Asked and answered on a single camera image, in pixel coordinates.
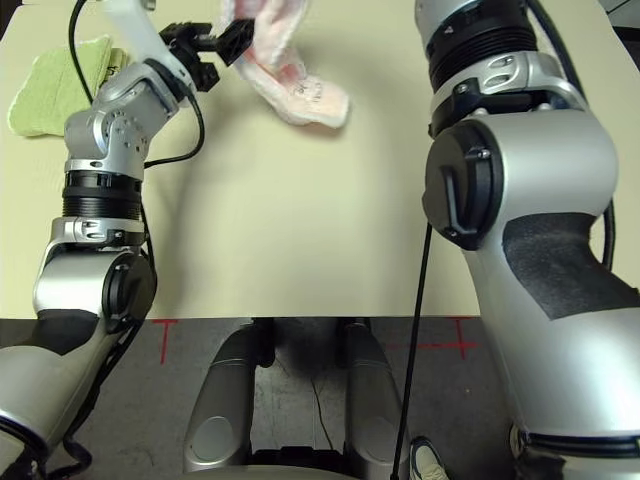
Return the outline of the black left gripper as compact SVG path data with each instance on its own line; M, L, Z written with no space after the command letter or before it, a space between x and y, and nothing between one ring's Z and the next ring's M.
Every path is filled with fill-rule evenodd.
M201 60L201 52L216 52L226 66L231 66L253 41L255 21L235 19L226 30L226 38L211 36L211 23L171 23L159 32L172 55L189 73L198 92L209 92L219 81L215 65Z

